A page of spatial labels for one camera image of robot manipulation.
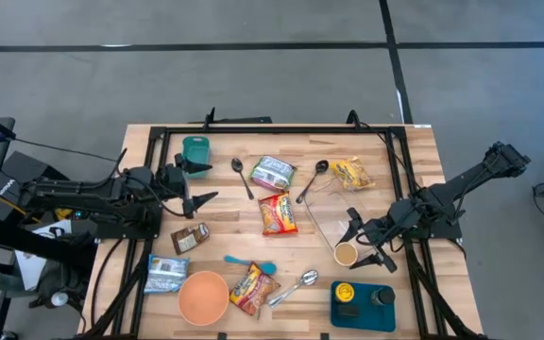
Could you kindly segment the red beef ramen packet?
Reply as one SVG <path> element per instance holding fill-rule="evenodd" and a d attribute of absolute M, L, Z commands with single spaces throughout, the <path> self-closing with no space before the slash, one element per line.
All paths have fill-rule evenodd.
<path fill-rule="evenodd" d="M 258 200 L 263 220 L 263 235 L 298 233 L 289 193 L 276 194 Z"/>

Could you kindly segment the seasoning jar tan lid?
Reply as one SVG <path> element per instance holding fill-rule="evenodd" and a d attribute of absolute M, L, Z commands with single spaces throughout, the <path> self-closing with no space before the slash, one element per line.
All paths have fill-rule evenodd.
<path fill-rule="evenodd" d="M 358 250 L 349 242 L 341 242 L 335 246 L 333 257 L 338 264 L 351 267 L 358 260 Z"/>

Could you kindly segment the white paper sheet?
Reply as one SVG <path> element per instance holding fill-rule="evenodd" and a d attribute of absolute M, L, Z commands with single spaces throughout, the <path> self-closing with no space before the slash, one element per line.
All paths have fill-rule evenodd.
<path fill-rule="evenodd" d="M 32 231 L 32 233 L 49 239 L 57 239 L 62 235 L 70 234 L 71 232 L 72 227 L 70 220 L 61 220 Z M 21 250 L 15 250 L 14 255 L 16 263 L 20 268 L 21 278 L 25 290 L 35 290 L 45 267 L 46 259 Z"/>

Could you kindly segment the roast beef ramen packet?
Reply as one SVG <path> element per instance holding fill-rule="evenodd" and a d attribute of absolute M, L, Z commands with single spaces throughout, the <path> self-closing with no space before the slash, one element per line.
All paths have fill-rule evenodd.
<path fill-rule="evenodd" d="M 254 262 L 229 292 L 229 301 L 247 315 L 257 315 L 270 294 L 281 285 Z"/>

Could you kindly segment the black spoon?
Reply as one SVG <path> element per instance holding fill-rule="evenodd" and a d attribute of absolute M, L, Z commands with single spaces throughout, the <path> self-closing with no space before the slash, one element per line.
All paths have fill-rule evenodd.
<path fill-rule="evenodd" d="M 308 182 L 308 184 L 305 186 L 305 188 L 302 190 L 302 192 L 298 195 L 297 199 L 296 199 L 296 203 L 297 204 L 301 204 L 304 199 L 305 199 L 305 196 L 307 195 L 311 185 L 313 184 L 313 182 L 315 181 L 315 178 L 320 175 L 320 174 L 323 174 L 325 173 L 328 168 L 329 168 L 329 162 L 327 160 L 321 160 L 321 161 L 318 161 L 316 164 L 315 164 L 315 167 L 314 167 L 314 175 L 312 176 L 311 180 Z"/>
<path fill-rule="evenodd" d="M 245 186 L 245 189 L 246 189 L 246 193 L 247 193 L 247 197 L 249 200 L 253 200 L 254 199 L 254 194 L 252 193 L 252 191 L 250 190 L 248 184 L 247 184 L 247 181 L 245 180 L 245 177 L 243 175 L 243 163 L 238 159 L 238 158 L 233 158 L 231 160 L 231 167 L 232 167 L 232 170 L 236 173 L 239 174 L 244 186 Z"/>

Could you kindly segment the pink green ramen packet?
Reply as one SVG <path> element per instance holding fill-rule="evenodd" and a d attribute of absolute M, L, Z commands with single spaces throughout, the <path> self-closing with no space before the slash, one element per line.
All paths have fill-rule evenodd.
<path fill-rule="evenodd" d="M 249 178 L 271 191 L 286 192 L 296 171 L 297 168 L 288 162 L 263 156 L 252 168 Z"/>

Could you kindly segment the orange bowl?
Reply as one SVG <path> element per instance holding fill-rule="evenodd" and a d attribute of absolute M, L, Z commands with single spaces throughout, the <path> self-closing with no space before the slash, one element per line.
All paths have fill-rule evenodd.
<path fill-rule="evenodd" d="M 191 325 L 209 326 L 228 309 L 229 295 L 228 285 L 219 274 L 212 271 L 195 272 L 178 291 L 178 310 Z"/>

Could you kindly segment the teal plastic basket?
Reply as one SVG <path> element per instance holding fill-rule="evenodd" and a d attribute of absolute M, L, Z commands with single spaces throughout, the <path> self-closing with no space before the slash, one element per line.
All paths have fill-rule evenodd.
<path fill-rule="evenodd" d="M 210 162 L 210 140 L 203 136 L 187 136 L 182 140 L 182 157 L 195 163 Z"/>

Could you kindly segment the blue white snack packet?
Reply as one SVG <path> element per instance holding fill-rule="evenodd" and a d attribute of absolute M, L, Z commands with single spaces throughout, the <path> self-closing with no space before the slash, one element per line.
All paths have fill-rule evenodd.
<path fill-rule="evenodd" d="M 188 278 L 189 262 L 189 259 L 150 255 L 144 293 L 177 292 Z"/>

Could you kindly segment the brown snack packet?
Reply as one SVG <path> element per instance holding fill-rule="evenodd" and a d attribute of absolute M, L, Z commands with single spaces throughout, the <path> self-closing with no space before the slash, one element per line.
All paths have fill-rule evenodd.
<path fill-rule="evenodd" d="M 180 229 L 171 233 L 174 250 L 177 255 L 190 251 L 207 241 L 210 237 L 210 230 L 205 223 Z"/>

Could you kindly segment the silver metal spoon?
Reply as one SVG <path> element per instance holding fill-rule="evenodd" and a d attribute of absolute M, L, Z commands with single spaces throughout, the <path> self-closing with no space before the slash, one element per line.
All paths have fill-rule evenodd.
<path fill-rule="evenodd" d="M 317 281 L 318 276 L 319 276 L 318 272 L 314 269 L 304 272 L 296 284 L 294 284 L 292 287 L 282 292 L 280 295 L 269 299 L 267 302 L 267 305 L 270 308 L 276 308 L 279 304 L 281 304 L 285 299 L 287 299 L 291 294 L 293 294 L 301 286 L 313 285 Z"/>

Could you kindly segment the small jar yellow lid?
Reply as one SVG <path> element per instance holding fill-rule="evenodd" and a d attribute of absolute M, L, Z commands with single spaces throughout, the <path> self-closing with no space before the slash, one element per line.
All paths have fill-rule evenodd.
<path fill-rule="evenodd" d="M 340 303 L 349 303 L 355 297 L 355 290 L 348 282 L 338 282 L 334 288 L 334 298 Z"/>

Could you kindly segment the black aluminium table frame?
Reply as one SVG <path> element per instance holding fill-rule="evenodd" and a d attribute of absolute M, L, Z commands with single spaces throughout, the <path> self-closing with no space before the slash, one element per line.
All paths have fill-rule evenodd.
<path fill-rule="evenodd" d="M 276 279 L 282 288 L 296 284 L 302 274 L 314 269 L 319 276 L 310 286 L 301 286 L 276 308 L 263 307 L 258 315 L 249 315 L 230 305 L 224 315 L 209 326 L 194 326 L 179 312 L 174 293 L 148 295 L 141 310 L 135 309 L 134 295 L 127 297 L 120 319 L 107 328 L 107 334 L 127 334 L 133 331 L 131 322 L 138 319 L 135 334 L 145 339 L 214 339 L 224 332 L 228 339 L 316 339 L 328 333 L 331 340 L 373 339 L 374 331 L 334 327 L 330 321 L 331 285 L 346 280 L 386 284 L 396 292 L 397 327 L 395 339 L 416 339 L 419 336 L 418 315 L 424 315 L 424 325 L 433 330 L 434 311 L 429 295 L 422 287 L 413 287 L 404 251 L 399 244 L 387 248 L 397 264 L 390 273 L 377 265 L 354 270 L 339 265 L 333 258 L 325 239 L 310 219 L 306 208 L 296 206 L 298 233 L 264 236 L 257 200 L 265 189 L 249 186 L 254 199 L 249 200 L 245 186 L 231 170 L 230 162 L 239 158 L 244 165 L 253 165 L 261 156 L 271 155 L 292 163 L 297 174 L 292 195 L 297 196 L 313 176 L 315 164 L 358 157 L 373 178 L 374 189 L 389 206 L 408 193 L 405 174 L 409 154 L 416 182 L 420 185 L 440 183 L 445 175 L 433 130 L 428 126 L 393 125 L 389 130 L 404 135 L 388 151 L 384 138 L 387 128 L 373 125 L 355 129 L 347 124 L 217 124 L 206 131 L 212 144 L 212 170 L 205 178 L 195 180 L 190 188 L 194 194 L 218 192 L 195 215 L 211 229 L 211 238 L 188 254 L 190 271 L 212 271 L 228 285 L 234 285 L 245 274 L 241 263 L 225 263 L 225 255 L 240 261 L 254 259 L 271 261 L 278 270 Z"/>

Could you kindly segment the dark jar black lid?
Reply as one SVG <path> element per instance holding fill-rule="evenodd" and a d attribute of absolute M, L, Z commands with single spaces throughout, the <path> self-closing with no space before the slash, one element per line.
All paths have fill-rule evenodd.
<path fill-rule="evenodd" d="M 395 292 L 389 286 L 383 286 L 381 288 L 378 288 L 371 294 L 371 303 L 374 305 L 391 305 L 395 302 L 395 299 Z"/>

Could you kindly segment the teal tray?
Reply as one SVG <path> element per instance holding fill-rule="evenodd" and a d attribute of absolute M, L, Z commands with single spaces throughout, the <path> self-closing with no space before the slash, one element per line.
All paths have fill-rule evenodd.
<path fill-rule="evenodd" d="M 391 305 L 379 306 L 371 303 L 371 294 L 378 288 L 387 285 L 348 282 L 355 290 L 355 297 L 349 303 L 340 303 L 334 298 L 334 288 L 338 282 L 331 285 L 331 311 L 330 321 L 335 327 L 376 332 L 393 332 L 396 329 L 395 302 Z M 359 309 L 359 316 L 354 318 L 342 318 L 337 314 L 337 306 L 340 304 L 354 305 Z"/>

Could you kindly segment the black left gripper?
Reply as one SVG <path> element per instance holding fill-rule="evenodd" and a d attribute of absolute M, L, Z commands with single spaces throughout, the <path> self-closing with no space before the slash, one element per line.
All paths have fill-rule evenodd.
<path fill-rule="evenodd" d="M 184 160 L 181 153 L 177 153 L 174 156 L 174 161 L 174 163 L 167 163 L 158 167 L 156 172 L 156 187 L 163 202 L 174 198 L 181 200 L 182 212 L 174 212 L 168 209 L 171 214 L 193 219 L 193 212 L 196 212 L 204 204 L 218 196 L 218 192 L 193 195 L 190 199 L 184 171 L 187 174 L 195 174 L 208 171 L 213 167 L 209 164 Z"/>

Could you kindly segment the clear plastic container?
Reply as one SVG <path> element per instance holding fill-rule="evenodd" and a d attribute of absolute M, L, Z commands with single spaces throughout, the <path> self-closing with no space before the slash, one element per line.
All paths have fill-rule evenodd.
<path fill-rule="evenodd" d="M 309 189 L 303 203 L 318 231 L 328 244 L 334 256 L 336 245 L 349 230 L 352 217 L 348 209 L 353 208 L 363 222 L 383 217 L 389 203 L 380 199 L 374 189 L 345 189 L 341 180 L 334 175 L 318 178 Z"/>

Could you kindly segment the black box white lettering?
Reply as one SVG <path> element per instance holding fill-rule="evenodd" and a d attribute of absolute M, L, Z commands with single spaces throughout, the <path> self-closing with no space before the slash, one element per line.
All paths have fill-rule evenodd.
<path fill-rule="evenodd" d="M 19 222 L 23 219 L 23 214 L 5 203 L 5 200 L 17 204 L 23 184 L 44 176 L 48 168 L 45 162 L 18 151 L 14 151 L 4 161 L 0 170 L 1 221 Z"/>

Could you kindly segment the yellow ramen packet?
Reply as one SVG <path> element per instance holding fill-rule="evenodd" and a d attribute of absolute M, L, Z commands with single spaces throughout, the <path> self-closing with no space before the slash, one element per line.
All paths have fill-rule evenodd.
<path fill-rule="evenodd" d="M 356 191 L 371 188 L 376 185 L 369 177 L 361 160 L 356 156 L 350 159 L 332 162 L 331 169 L 340 179 L 346 190 Z"/>

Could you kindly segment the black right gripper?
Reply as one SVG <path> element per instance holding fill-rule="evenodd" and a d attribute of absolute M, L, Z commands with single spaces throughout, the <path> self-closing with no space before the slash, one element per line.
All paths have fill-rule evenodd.
<path fill-rule="evenodd" d="M 383 250 L 383 245 L 392 241 L 396 236 L 408 230 L 405 225 L 412 209 L 390 208 L 387 215 L 379 219 L 370 219 L 364 222 L 361 215 L 355 208 L 347 209 L 350 217 L 348 228 L 344 235 L 337 242 L 339 246 L 352 239 L 362 246 L 372 247 L 375 252 L 362 260 L 358 260 L 349 268 L 356 269 L 367 265 L 385 266 L 390 273 L 397 270 L 397 266 L 392 258 Z"/>

